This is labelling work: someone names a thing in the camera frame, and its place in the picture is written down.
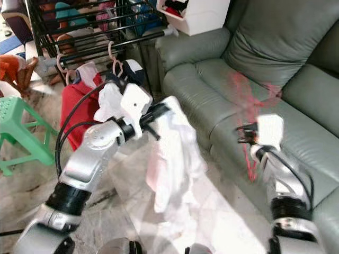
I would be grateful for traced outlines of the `white shirt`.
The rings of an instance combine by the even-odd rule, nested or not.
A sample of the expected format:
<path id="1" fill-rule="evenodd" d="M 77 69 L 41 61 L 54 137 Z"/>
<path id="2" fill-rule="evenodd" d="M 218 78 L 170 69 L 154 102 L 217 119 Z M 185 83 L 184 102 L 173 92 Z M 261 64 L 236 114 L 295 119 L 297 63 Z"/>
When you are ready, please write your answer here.
<path id="1" fill-rule="evenodd" d="M 151 123 L 159 138 L 153 143 L 146 184 L 154 191 L 154 211 L 178 210 L 193 205 L 194 181 L 207 169 L 197 143 L 197 132 L 173 95 L 160 103 L 168 111 Z"/>

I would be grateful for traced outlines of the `black shirt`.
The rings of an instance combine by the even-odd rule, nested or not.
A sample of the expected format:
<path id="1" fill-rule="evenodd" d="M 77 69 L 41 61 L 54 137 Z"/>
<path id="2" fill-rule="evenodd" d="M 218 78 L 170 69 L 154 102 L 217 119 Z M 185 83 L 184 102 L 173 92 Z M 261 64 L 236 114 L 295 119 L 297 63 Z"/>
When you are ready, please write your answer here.
<path id="1" fill-rule="evenodd" d="M 104 88 L 99 92 L 99 102 L 120 102 L 129 83 L 142 85 L 145 82 L 145 70 L 134 59 L 114 61 L 103 72 Z"/>

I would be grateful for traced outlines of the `small white cloth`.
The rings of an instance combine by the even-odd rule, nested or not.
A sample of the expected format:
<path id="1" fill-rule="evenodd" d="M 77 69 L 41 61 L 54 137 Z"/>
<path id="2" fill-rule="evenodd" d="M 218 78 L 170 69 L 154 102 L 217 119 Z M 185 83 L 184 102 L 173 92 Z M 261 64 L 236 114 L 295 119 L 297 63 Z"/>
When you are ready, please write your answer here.
<path id="1" fill-rule="evenodd" d="M 111 117 L 119 119 L 123 116 L 121 108 L 122 94 L 114 83 L 107 83 L 99 91 L 99 109 L 95 111 L 93 119 L 105 122 Z"/>

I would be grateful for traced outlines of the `red garment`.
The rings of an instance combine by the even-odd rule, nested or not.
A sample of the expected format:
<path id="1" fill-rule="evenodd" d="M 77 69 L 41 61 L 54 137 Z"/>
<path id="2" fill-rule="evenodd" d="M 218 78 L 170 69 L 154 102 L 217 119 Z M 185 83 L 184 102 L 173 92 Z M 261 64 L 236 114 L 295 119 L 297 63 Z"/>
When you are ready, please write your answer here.
<path id="1" fill-rule="evenodd" d="M 94 61 L 88 61 L 75 71 L 66 74 L 66 85 L 61 92 L 61 128 L 67 131 L 80 122 L 93 121 L 99 109 L 99 93 L 93 92 L 79 106 L 77 103 L 83 96 L 100 84 L 102 78 Z"/>

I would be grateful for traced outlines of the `green plastic stool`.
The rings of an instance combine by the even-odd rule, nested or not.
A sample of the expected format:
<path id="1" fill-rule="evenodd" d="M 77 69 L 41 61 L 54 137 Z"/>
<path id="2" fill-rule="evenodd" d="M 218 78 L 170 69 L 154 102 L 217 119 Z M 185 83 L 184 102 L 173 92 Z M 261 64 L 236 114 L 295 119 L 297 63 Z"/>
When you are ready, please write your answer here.
<path id="1" fill-rule="evenodd" d="M 43 140 L 36 138 L 29 130 L 32 126 L 44 126 L 46 133 Z M 38 160 L 44 165 L 53 165 L 54 151 L 49 146 L 51 136 L 56 135 L 49 125 L 21 97 L 2 97 L 0 99 L 0 137 L 1 142 L 19 143 L 30 154 L 19 159 L 2 160 L 0 169 L 4 176 L 11 176 L 9 166 Z"/>

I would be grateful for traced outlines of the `blue garment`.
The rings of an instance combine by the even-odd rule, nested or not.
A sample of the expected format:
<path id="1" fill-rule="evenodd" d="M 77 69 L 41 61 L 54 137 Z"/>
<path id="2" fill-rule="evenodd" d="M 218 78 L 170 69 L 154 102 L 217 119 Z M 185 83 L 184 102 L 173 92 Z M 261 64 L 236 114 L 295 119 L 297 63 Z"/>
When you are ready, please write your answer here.
<path id="1" fill-rule="evenodd" d="M 126 14 L 136 14 L 126 17 L 124 24 L 126 26 L 135 25 L 131 29 L 137 35 L 143 35 L 146 31 L 163 25 L 160 17 L 151 11 L 149 5 L 140 4 L 131 6 L 126 10 Z"/>

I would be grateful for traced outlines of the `person in orange shirt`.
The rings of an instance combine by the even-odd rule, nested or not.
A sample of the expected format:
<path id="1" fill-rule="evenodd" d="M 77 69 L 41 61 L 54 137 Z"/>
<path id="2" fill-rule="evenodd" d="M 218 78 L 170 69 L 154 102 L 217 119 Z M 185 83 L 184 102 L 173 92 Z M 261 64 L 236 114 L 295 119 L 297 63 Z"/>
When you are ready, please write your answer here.
<path id="1" fill-rule="evenodd" d="M 0 56 L 0 80 L 12 85 L 23 98 L 29 98 L 31 76 L 38 62 L 36 57 L 26 60 L 17 54 L 3 54 Z"/>

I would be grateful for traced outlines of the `white plastic container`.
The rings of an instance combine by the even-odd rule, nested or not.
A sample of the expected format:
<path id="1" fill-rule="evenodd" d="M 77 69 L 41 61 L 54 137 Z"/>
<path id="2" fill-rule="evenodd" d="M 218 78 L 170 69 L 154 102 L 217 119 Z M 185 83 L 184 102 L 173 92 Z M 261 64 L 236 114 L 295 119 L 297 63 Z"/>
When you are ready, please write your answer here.
<path id="1" fill-rule="evenodd" d="M 221 28 L 229 4 L 230 0 L 157 0 L 156 7 L 175 29 L 192 36 Z"/>

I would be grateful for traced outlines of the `pink garment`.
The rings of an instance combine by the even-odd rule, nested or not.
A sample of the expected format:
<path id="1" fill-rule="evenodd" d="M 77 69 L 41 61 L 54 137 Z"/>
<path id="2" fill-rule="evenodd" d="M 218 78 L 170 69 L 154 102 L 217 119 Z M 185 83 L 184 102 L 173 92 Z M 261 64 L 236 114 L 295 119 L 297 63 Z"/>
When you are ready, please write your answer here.
<path id="1" fill-rule="evenodd" d="M 97 0 L 99 4 L 99 13 L 96 15 L 96 20 L 108 20 L 116 17 L 117 11 L 114 8 L 117 6 L 117 0 Z M 101 31 L 109 31 L 117 28 L 117 21 L 107 23 L 100 23 L 99 29 Z"/>

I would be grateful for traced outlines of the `blue floor mat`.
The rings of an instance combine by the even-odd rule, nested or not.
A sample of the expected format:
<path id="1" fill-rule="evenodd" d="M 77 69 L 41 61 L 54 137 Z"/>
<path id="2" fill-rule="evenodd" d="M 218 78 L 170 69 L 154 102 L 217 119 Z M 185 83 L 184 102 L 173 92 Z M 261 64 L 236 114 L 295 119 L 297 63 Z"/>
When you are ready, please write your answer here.
<path id="1" fill-rule="evenodd" d="M 17 40 L 17 37 L 12 35 L 10 37 L 7 37 L 7 39 L 0 42 L 0 55 L 7 54 L 9 51 L 12 51 L 12 49 L 17 48 L 15 45 L 15 40 Z"/>

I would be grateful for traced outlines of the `robot left leg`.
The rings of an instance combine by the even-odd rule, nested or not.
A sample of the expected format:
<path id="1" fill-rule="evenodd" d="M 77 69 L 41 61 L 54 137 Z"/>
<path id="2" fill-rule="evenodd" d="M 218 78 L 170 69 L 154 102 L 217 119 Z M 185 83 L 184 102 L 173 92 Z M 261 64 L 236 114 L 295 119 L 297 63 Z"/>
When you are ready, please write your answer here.
<path id="1" fill-rule="evenodd" d="M 95 254 L 144 254 L 144 252 L 137 240 L 118 238 L 103 244 Z"/>

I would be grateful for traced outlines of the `robot leg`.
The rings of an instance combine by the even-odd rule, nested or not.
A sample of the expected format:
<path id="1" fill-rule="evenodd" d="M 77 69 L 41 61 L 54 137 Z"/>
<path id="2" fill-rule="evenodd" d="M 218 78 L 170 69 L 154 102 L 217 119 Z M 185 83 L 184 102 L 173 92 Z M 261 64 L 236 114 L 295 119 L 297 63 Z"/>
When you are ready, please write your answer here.
<path id="1" fill-rule="evenodd" d="M 184 254 L 213 254 L 213 252 L 206 245 L 194 243 L 184 249 Z"/>
<path id="2" fill-rule="evenodd" d="M 95 254 L 144 254 L 144 252 L 137 240 L 118 238 L 103 244 Z"/>

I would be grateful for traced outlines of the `robot right leg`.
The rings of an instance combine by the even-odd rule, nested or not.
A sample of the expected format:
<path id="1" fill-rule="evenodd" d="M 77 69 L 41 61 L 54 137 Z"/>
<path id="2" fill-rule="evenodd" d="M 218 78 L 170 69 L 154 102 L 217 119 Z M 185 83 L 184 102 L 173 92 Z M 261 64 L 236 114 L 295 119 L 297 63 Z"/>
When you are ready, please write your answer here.
<path id="1" fill-rule="evenodd" d="M 213 252 L 206 245 L 194 243 L 184 249 L 184 254 L 213 254 Z"/>

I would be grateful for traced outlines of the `beige cushion seat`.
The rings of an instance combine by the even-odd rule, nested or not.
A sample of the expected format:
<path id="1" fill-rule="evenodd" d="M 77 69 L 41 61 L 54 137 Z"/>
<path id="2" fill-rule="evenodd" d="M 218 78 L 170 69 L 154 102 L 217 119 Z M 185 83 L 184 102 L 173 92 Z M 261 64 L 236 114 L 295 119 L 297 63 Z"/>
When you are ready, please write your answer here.
<path id="1" fill-rule="evenodd" d="M 49 55 L 49 51 L 47 48 L 38 49 L 34 40 L 29 41 L 25 44 L 24 51 L 25 51 L 25 58 L 27 60 L 31 60 L 31 58 L 33 57 L 38 58 L 41 55 L 46 59 L 54 58 L 54 57 L 51 57 L 51 55 Z"/>

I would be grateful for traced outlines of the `person in teal shirt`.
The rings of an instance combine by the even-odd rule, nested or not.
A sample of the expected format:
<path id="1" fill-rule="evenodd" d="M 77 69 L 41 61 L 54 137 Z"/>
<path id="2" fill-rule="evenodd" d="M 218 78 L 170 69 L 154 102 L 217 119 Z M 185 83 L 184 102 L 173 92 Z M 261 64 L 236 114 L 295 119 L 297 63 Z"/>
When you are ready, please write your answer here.
<path id="1" fill-rule="evenodd" d="M 83 19 L 82 17 L 78 17 L 77 19 L 73 19 L 73 16 L 80 15 L 80 12 L 75 8 L 70 8 L 70 5 L 65 2 L 56 2 L 54 4 L 55 9 L 65 8 L 64 10 L 56 11 L 56 19 L 59 21 L 59 29 L 67 29 L 71 26 L 83 26 L 87 23 L 87 19 Z M 74 31 L 61 32 L 56 37 L 56 41 L 65 41 L 72 39 L 74 37 L 82 37 L 92 33 L 92 29 L 90 27 L 82 27 Z M 61 53 L 73 53 L 76 51 L 74 48 L 73 42 L 59 44 L 58 48 Z"/>

